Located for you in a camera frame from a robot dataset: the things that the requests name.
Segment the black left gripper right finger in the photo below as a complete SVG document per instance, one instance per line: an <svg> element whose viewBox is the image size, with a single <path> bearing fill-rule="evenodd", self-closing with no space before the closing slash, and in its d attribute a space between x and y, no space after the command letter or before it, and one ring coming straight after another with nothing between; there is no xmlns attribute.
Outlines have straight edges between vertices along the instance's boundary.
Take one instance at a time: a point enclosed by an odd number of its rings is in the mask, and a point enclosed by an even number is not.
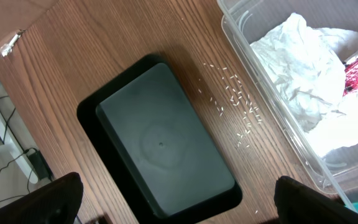
<svg viewBox="0 0 358 224"><path fill-rule="evenodd" d="M358 213L289 176L275 184L274 202L284 224L358 224Z"/></svg>

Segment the white napkin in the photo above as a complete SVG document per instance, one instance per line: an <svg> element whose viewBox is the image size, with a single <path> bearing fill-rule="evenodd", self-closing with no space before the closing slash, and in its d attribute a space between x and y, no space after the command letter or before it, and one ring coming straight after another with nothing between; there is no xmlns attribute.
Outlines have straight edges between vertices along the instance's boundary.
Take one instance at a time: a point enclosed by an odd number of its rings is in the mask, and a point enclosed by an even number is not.
<svg viewBox="0 0 358 224"><path fill-rule="evenodd" d="M342 100L344 55L358 48L358 32L312 28L293 13L250 46L302 130L309 132Z"/></svg>
<svg viewBox="0 0 358 224"><path fill-rule="evenodd" d="M306 133L306 138L319 157L358 144L358 91L344 96L340 104Z"/></svg>

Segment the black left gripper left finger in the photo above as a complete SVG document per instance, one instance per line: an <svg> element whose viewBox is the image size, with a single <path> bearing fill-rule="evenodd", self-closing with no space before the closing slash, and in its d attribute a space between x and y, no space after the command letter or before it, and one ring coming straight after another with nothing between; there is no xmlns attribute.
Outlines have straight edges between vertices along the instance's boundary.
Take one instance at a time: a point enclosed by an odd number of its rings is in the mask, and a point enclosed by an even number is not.
<svg viewBox="0 0 358 224"><path fill-rule="evenodd" d="M82 198L81 177L71 172L0 208L0 224L73 224Z"/></svg>

